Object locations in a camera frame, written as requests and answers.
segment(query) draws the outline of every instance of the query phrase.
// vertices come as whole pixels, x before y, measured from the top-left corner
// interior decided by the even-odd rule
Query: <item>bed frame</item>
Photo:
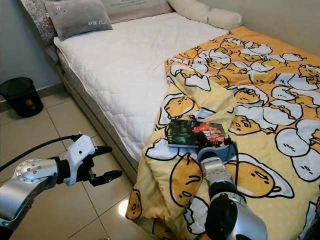
[[[75,73],[68,67],[61,52],[57,52],[60,62],[56,65],[57,72],[66,90],[90,120],[103,141],[112,147],[112,153],[128,175],[130,180],[137,181],[138,162],[127,152],[114,127],[106,119],[103,111],[93,98],[86,92]]]

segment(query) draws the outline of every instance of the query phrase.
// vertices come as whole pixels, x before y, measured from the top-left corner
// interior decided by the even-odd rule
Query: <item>black cable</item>
[[[27,151],[25,151],[24,153],[20,154],[19,156],[15,157],[14,159],[12,159],[11,161],[8,161],[7,163],[5,163],[4,165],[0,166],[0,172],[3,171],[4,169],[6,169],[7,167],[9,167],[10,165],[14,164],[16,161],[18,161],[19,159],[25,157],[26,155],[32,153],[35,150],[38,150],[44,146],[47,146],[49,144],[53,144],[62,140],[66,140],[66,139],[72,139],[74,142],[79,139],[82,136],[82,134],[78,134],[78,135],[70,135],[70,136],[63,136],[63,137],[59,137],[50,141],[46,141],[44,143],[41,143],[38,146],[35,146]]]
[[[226,138],[225,140],[224,140],[224,144],[225,145],[230,145],[230,144],[232,144],[232,140],[231,140],[231,138],[228,136],[228,138]],[[226,153],[226,156],[229,156],[229,153],[230,153],[230,147],[228,147],[228,152]]]
[[[239,156],[238,156],[238,149],[237,146],[234,142],[231,143],[234,151],[235,151],[235,156],[236,156],[236,166],[235,166],[235,179],[234,179],[234,184],[236,187],[238,187],[238,174],[239,174]]]

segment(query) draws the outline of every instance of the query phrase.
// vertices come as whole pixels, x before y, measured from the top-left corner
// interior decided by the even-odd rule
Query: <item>baseboard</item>
[[[65,90],[64,85],[62,83],[59,83],[56,85],[40,88],[36,92],[38,93],[39,97],[42,99],[49,95],[56,94],[64,90]],[[11,109],[11,106],[9,105],[9,103],[7,103],[7,101],[2,96],[0,96],[0,113],[7,111],[9,109]]]

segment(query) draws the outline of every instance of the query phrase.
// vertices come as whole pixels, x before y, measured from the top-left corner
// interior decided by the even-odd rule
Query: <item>patterned pillow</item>
[[[45,0],[20,0],[38,28],[41,38],[46,46],[53,44],[57,36],[44,4]]]
[[[44,5],[60,41],[94,30],[112,30],[101,0],[48,1]]]

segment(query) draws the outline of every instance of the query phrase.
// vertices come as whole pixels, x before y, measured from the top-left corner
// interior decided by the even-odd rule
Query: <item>gray pillow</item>
[[[93,30],[111,30],[101,0],[48,1],[45,8],[61,41]]]

